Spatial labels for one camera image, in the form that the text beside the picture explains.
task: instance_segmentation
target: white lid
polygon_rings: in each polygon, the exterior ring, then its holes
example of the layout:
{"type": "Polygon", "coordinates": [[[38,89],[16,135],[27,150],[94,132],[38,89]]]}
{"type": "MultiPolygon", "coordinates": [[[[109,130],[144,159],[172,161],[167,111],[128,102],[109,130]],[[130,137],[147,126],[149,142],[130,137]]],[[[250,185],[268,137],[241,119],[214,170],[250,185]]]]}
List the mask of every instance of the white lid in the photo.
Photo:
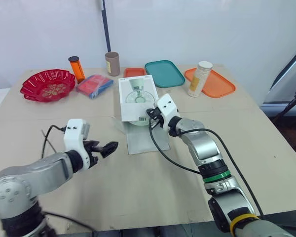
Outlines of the white lid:
{"type": "Polygon", "coordinates": [[[201,61],[198,63],[198,66],[201,67],[201,68],[212,68],[213,67],[213,64],[210,63],[210,62],[207,62],[207,61],[201,61]]]}

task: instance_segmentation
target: table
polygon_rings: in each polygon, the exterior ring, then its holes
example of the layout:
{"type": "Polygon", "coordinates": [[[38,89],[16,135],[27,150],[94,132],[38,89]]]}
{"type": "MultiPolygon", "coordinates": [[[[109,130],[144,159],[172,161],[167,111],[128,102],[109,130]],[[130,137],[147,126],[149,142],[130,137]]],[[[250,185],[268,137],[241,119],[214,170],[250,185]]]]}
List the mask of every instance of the table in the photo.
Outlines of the table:
{"type": "MultiPolygon", "coordinates": [[[[178,68],[184,72],[193,66],[178,68]]],[[[236,85],[234,93],[219,99],[204,94],[192,98],[187,95],[188,81],[179,87],[158,88],[157,92],[159,96],[169,93],[182,117],[200,120],[222,137],[265,214],[296,210],[296,153],[228,70],[223,65],[215,65],[214,70],[236,85]]],[[[22,82],[36,72],[25,72],[0,106],[0,170],[39,159],[43,142],[40,130],[46,131],[51,124],[63,126],[71,118],[91,124],[89,139],[101,144],[119,142],[116,152],[100,159],[95,167],[40,196],[44,210],[77,218],[98,230],[213,219],[207,206],[210,196],[199,176],[177,168],[158,152],[128,155],[125,135],[114,127],[111,118],[120,118],[117,78],[122,76],[114,77],[114,86],[94,100],[73,91],[58,102],[45,104],[27,101],[19,93],[22,82]]],[[[86,76],[94,73],[107,75],[105,69],[85,69],[86,76]]],[[[58,131],[49,137],[57,151],[64,150],[62,139],[58,131]]],[[[222,146],[217,144],[253,203],[222,146]]],[[[170,138],[170,147],[167,155],[196,169],[179,138],[170,138]]],[[[49,146],[46,154],[52,154],[49,146]]],[[[59,234],[67,231],[66,223],[50,218],[59,234]]]]}

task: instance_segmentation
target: white wall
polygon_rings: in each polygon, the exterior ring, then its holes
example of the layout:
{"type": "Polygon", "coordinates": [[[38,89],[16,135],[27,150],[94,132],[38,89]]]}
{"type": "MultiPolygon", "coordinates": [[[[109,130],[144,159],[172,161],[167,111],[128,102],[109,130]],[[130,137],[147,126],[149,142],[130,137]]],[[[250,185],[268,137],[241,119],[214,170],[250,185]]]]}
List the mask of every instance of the white wall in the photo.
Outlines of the white wall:
{"type": "MultiPolygon", "coordinates": [[[[104,67],[98,0],[0,0],[0,88],[28,69],[104,67]]],[[[122,66],[223,63],[258,104],[296,54],[296,0],[106,0],[122,66]]]]}
{"type": "Polygon", "coordinates": [[[122,66],[223,63],[262,104],[296,54],[296,0],[107,0],[122,66]]]}
{"type": "Polygon", "coordinates": [[[0,0],[0,88],[28,69],[104,67],[107,51],[95,0],[0,0]]]}

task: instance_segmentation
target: red fruit basket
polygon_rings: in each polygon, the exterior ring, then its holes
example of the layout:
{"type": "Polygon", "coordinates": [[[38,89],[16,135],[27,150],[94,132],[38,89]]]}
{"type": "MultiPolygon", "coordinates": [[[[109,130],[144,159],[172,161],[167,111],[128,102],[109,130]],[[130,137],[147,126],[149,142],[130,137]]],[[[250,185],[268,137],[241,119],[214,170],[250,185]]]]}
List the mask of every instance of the red fruit basket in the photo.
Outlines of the red fruit basket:
{"type": "Polygon", "coordinates": [[[53,69],[28,78],[20,90],[27,100],[57,101],[67,96],[75,85],[75,76],[69,71],[53,69]]]}

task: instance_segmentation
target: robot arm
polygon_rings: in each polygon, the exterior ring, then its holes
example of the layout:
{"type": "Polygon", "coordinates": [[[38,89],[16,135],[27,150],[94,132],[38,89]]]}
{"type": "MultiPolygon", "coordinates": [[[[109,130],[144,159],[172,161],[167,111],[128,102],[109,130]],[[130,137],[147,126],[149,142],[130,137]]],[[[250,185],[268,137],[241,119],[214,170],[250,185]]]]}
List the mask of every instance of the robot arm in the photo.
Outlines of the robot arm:
{"type": "Polygon", "coordinates": [[[97,141],[84,141],[89,127],[82,119],[69,120],[64,136],[65,153],[0,172],[0,220],[8,237],[55,236],[41,212],[37,196],[57,189],[74,173],[94,166],[98,158],[92,152],[100,152],[105,158],[118,145],[110,142],[99,147],[97,141]]]}
{"type": "Polygon", "coordinates": [[[188,146],[190,154],[202,175],[204,186],[212,198],[209,208],[217,227],[237,237],[292,237],[271,222],[260,220],[236,178],[231,175],[214,140],[205,131],[184,131],[204,128],[195,120],[181,118],[169,94],[165,94],[148,109],[155,120],[169,135],[179,136],[188,146]]]}

